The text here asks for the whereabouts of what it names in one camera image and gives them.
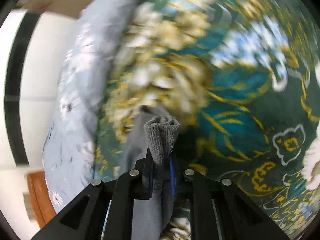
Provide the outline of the white black wardrobe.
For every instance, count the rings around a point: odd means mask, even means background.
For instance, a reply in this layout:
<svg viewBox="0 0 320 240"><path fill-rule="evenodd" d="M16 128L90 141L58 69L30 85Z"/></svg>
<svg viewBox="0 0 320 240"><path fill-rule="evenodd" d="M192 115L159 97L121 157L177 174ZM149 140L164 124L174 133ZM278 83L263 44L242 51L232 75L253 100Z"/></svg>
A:
<svg viewBox="0 0 320 240"><path fill-rule="evenodd" d="M1 168L42 165L75 19L12 10L1 25Z"/></svg>

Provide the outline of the teal floral bed blanket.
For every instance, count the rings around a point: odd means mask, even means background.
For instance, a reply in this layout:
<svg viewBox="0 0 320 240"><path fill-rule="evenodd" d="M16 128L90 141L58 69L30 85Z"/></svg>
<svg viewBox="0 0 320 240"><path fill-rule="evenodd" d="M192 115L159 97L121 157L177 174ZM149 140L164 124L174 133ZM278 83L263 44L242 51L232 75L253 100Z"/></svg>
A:
<svg viewBox="0 0 320 240"><path fill-rule="evenodd" d="M140 110L180 123L181 158L233 180L291 239L319 212L319 25L301 0L140 0L99 121L94 175L145 155Z"/></svg>

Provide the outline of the light blue floral duvet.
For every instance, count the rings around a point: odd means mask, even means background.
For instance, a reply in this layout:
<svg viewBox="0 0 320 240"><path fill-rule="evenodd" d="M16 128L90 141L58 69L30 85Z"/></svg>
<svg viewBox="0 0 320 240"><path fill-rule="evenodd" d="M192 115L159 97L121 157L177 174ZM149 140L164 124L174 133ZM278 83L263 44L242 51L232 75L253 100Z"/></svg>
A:
<svg viewBox="0 0 320 240"><path fill-rule="evenodd" d="M42 152L55 212L93 179L95 139L107 77L124 29L139 0L94 0L71 32L52 125Z"/></svg>

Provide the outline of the dark grey sweatpants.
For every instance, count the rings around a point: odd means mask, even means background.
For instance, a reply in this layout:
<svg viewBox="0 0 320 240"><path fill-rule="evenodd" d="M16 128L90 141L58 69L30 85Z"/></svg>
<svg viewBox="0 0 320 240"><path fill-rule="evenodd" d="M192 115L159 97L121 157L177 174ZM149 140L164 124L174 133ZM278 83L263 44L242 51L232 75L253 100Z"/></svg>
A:
<svg viewBox="0 0 320 240"><path fill-rule="evenodd" d="M135 200L132 239L159 239L170 221L175 197L171 193L169 155L180 131L180 123L161 106L142 105L133 130L123 146L121 174L134 168L150 150L154 161L153 192L150 200Z"/></svg>

